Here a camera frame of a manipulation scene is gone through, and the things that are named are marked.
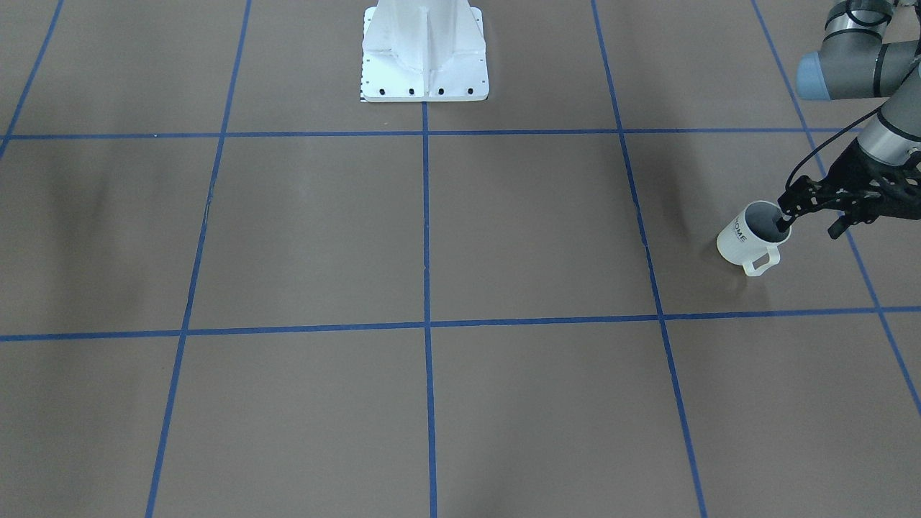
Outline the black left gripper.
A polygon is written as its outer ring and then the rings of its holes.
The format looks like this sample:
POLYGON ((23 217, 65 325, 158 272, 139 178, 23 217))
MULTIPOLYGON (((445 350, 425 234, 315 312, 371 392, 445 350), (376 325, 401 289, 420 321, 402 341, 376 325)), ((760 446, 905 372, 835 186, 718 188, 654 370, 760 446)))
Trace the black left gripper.
POLYGON ((910 150, 907 161, 892 166, 873 158, 854 139, 825 179, 797 178, 785 188, 777 204, 781 210, 779 232, 787 232, 804 215, 825 209, 841 211, 827 230, 832 240, 850 227, 871 224, 879 217, 918 220, 919 150, 910 150))

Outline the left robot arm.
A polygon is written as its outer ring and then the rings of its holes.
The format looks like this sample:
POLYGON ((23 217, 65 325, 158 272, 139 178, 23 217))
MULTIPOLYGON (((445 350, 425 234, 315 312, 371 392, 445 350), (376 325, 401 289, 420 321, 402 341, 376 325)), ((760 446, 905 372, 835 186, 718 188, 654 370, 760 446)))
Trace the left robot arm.
POLYGON ((919 42, 884 42, 895 13, 894 1, 838 1, 828 14, 822 46, 802 57, 799 98, 882 103, 858 119, 861 133, 823 179, 792 171, 779 197, 781 217, 774 225, 780 232, 797 217, 822 210, 840 213, 828 229, 833 239, 879 217, 919 219, 919 42))

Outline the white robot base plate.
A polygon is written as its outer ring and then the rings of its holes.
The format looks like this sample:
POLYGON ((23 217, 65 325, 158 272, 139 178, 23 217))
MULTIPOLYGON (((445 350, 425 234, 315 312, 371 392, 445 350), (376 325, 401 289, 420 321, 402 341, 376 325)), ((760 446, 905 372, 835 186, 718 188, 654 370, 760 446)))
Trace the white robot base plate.
POLYGON ((489 97, 483 13, 467 1, 378 1, 363 16, 360 101, 489 97))

